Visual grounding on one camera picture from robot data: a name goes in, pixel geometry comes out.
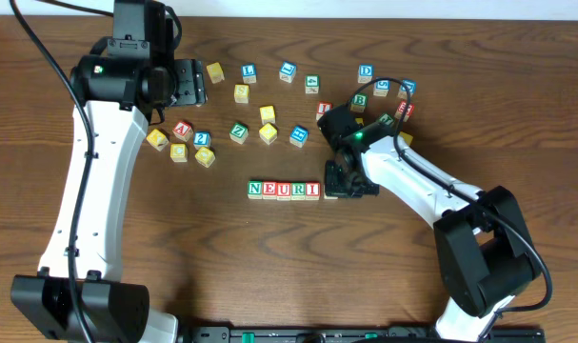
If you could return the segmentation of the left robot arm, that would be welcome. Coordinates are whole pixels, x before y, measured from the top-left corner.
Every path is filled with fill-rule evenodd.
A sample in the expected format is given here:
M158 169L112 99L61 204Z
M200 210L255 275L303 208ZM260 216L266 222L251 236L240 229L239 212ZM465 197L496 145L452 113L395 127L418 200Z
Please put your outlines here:
M122 230L136 156L172 107L201 106L203 66L176 59L182 26L157 1L117 0L111 35L60 79L74 103L61 208L36 275L16 275L12 304L46 338L178 342L178 319L123 281Z

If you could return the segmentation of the blue P block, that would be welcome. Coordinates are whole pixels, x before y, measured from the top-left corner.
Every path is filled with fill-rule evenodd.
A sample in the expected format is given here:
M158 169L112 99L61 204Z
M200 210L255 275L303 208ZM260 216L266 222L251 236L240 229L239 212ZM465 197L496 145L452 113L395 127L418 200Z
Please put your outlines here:
M323 192L323 196L324 196L324 199L326 199L326 200L336 200L336 199L338 199L337 196L327 195L325 192Z

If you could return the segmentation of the red E block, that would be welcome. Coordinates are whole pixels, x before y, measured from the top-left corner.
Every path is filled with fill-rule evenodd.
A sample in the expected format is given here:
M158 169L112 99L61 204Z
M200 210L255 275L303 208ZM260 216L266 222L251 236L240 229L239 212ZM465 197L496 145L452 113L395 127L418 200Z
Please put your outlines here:
M266 200L277 199L277 183L275 181L263 182L262 198Z

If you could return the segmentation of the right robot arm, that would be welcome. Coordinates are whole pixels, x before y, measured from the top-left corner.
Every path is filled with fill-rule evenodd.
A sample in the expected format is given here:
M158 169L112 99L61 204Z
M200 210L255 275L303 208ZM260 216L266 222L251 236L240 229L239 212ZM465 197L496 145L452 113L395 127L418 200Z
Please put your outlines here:
M334 152L325 166L325 197L360 198L385 188L433 229L448 304L430 330L398 327L389 338L543 341L540 330L495 325L533 280L548 276L511 192L485 192L451 177L413 151L390 120L364 127L340 106L321 114L317 126Z

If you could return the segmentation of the green R block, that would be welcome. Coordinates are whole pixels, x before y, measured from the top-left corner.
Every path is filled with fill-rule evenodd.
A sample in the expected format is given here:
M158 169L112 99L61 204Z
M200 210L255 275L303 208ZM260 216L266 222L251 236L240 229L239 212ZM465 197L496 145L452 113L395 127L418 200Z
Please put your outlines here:
M290 184L290 198L292 200L305 200L307 184L302 182L293 182Z

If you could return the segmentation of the green N block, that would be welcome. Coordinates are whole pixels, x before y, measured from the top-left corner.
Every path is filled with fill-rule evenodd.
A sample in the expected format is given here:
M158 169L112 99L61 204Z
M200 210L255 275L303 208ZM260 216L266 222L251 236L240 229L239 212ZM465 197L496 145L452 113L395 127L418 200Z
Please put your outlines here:
M262 199L263 198L263 182L250 180L248 182L248 198Z

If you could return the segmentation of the red U block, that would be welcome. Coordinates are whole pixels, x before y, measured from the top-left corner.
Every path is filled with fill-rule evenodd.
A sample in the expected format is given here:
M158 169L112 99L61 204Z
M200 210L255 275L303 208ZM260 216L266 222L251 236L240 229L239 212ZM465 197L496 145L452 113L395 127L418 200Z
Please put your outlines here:
M288 182L276 183L276 199L279 201L291 200L291 184Z

